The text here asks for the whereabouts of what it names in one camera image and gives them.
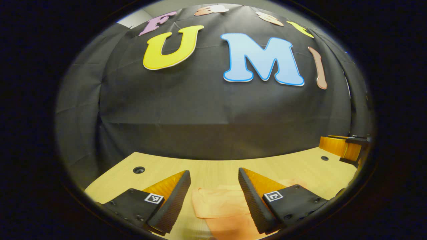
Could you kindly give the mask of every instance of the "cutout letter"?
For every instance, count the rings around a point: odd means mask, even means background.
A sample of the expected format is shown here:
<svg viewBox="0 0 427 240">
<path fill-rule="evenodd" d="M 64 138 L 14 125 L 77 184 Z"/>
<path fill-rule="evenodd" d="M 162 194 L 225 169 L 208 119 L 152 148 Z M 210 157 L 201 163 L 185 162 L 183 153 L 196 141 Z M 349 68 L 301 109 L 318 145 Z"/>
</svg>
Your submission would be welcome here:
<svg viewBox="0 0 427 240">
<path fill-rule="evenodd" d="M 258 17 L 261 18 L 264 21 L 267 21 L 267 22 L 270 22 L 272 24 L 276 24 L 276 25 L 279 25 L 279 26 L 284 26 L 283 23 L 281 23 L 277 18 L 275 18 L 275 17 L 273 17 L 271 15 L 268 15 L 268 14 L 265 14 L 265 13 L 262 13 L 262 12 L 255 12 L 255 13 L 258 14 Z"/>
<path fill-rule="evenodd" d="M 146 34 L 147 32 L 151 32 L 151 31 L 156 30 L 157 28 L 159 28 L 159 26 L 157 26 L 157 24 L 165 23 L 169 19 L 169 16 L 173 16 L 175 14 L 176 14 L 176 11 L 173 11 L 173 12 L 166 13 L 166 14 L 163 14 L 161 16 L 158 16 L 156 18 L 149 20 L 147 26 L 145 26 L 145 28 L 144 28 L 144 31 L 142 31 L 139 34 L 139 36 Z"/>
<path fill-rule="evenodd" d="M 203 29 L 203 26 L 189 26 L 180 29 L 178 32 L 182 33 L 181 45 L 178 50 L 168 55 L 162 55 L 161 51 L 166 38 L 172 35 L 171 32 L 150 38 L 143 59 L 144 67 L 157 70 L 177 65 L 187 59 L 196 48 L 197 32 L 200 29 Z"/>
<path fill-rule="evenodd" d="M 197 12 L 194 14 L 194 16 L 202 16 L 202 15 L 207 15 L 210 13 L 216 13 L 216 12 L 226 12 L 229 9 L 226 9 L 223 5 L 212 5 L 212 6 L 207 6 L 204 8 L 200 8 L 197 10 Z"/>
<path fill-rule="evenodd" d="M 326 89 L 328 85 L 326 84 L 325 72 L 323 71 L 322 57 L 314 48 L 308 47 L 308 50 L 313 54 L 314 63 L 316 64 L 317 86 L 321 89 Z"/>
<path fill-rule="evenodd" d="M 274 75 L 281 84 L 302 86 L 304 79 L 299 75 L 292 54 L 292 44 L 284 39 L 270 38 L 262 49 L 252 38 L 243 33 L 226 33 L 221 38 L 227 40 L 230 48 L 230 69 L 224 73 L 229 82 L 249 82 L 254 74 L 246 67 L 246 58 L 263 81 L 267 81 L 277 62 L 278 71 Z"/>
<path fill-rule="evenodd" d="M 289 21 L 287 21 L 287 23 L 292 24 L 292 26 L 294 26 L 298 31 L 304 33 L 305 35 L 307 35 L 311 38 L 314 38 L 313 35 L 311 35 L 310 33 L 307 33 L 307 29 L 301 27 L 300 25 L 293 23 L 293 22 L 289 22 Z"/>
</svg>

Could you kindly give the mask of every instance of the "bolt hole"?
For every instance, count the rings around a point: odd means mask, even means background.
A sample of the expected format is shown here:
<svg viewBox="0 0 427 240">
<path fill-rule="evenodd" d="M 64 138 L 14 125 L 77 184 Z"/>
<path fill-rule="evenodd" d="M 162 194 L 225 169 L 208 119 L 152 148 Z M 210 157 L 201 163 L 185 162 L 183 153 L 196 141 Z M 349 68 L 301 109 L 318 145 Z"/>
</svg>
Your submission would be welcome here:
<svg viewBox="0 0 427 240">
<path fill-rule="evenodd" d="M 134 168 L 134 173 L 139 174 L 139 173 L 143 173 L 145 171 L 144 167 L 136 167 Z"/>
</svg>

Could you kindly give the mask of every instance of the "orange soft finger pad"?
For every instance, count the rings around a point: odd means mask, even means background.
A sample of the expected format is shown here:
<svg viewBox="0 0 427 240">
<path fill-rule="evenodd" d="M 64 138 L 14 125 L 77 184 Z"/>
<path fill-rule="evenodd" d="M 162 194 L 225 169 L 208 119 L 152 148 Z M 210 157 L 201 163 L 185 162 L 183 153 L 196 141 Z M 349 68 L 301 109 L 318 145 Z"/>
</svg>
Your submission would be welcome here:
<svg viewBox="0 0 427 240">
<path fill-rule="evenodd" d="M 182 204 L 190 184 L 190 172 L 186 170 L 172 175 L 143 190 L 143 192 L 164 197 L 164 202 L 159 211 L 148 221 L 151 227 L 163 233 L 170 233 L 181 212 Z"/>
<path fill-rule="evenodd" d="M 239 183 L 258 232 L 269 234 L 281 228 L 262 196 L 286 186 L 246 168 L 239 168 Z"/>
</svg>

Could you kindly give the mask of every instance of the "yellow letter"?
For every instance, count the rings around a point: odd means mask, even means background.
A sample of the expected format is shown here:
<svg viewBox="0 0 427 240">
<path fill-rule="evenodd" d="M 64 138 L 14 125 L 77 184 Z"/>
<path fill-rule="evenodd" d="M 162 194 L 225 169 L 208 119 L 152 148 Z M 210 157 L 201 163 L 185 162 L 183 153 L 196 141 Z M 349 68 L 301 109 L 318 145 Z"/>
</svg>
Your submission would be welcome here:
<svg viewBox="0 0 427 240">
<path fill-rule="evenodd" d="M 203 26 L 189 26 L 180 29 L 178 32 L 182 33 L 181 45 L 178 50 L 168 55 L 162 55 L 161 50 L 166 38 L 172 35 L 171 32 L 166 32 L 149 39 L 143 60 L 144 67 L 150 70 L 157 70 L 177 65 L 187 59 L 196 48 L 197 32 L 200 29 L 203 29 Z"/>
<path fill-rule="evenodd" d="M 307 32 L 306 32 L 306 31 L 307 31 L 307 29 L 305 29 L 305 28 L 301 27 L 300 25 L 298 25 L 298 24 L 296 24 L 296 23 L 293 23 L 293 22 L 289 22 L 289 21 L 287 21 L 287 23 L 292 24 L 292 26 L 294 26 L 298 31 L 300 31 L 300 32 L 304 33 L 305 35 L 307 35 L 307 36 L 309 36 L 309 37 L 311 37 L 311 38 L 314 38 L 314 37 L 313 37 L 313 35 L 311 35 L 310 33 L 307 33 Z"/>
</svg>

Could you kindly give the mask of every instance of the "orange cloth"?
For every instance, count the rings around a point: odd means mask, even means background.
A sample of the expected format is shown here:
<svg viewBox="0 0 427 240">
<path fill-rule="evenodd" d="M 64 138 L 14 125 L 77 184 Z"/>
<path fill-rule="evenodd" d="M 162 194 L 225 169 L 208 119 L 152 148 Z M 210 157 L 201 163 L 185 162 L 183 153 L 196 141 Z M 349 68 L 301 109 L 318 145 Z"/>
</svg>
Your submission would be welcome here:
<svg viewBox="0 0 427 240">
<path fill-rule="evenodd" d="M 242 190 L 193 190 L 193 207 L 196 217 L 218 218 L 249 214 Z"/>
<path fill-rule="evenodd" d="M 285 186 L 299 184 L 307 188 L 300 179 L 283 179 Z M 220 185 L 225 189 L 194 189 L 192 195 L 196 217 L 204 218 L 212 236 L 218 240 L 255 240 L 265 237 L 259 234 L 249 212 L 240 185 Z"/>
<path fill-rule="evenodd" d="M 255 240 L 266 236 L 258 233 L 250 214 L 205 220 L 212 236 L 218 240 Z"/>
</svg>

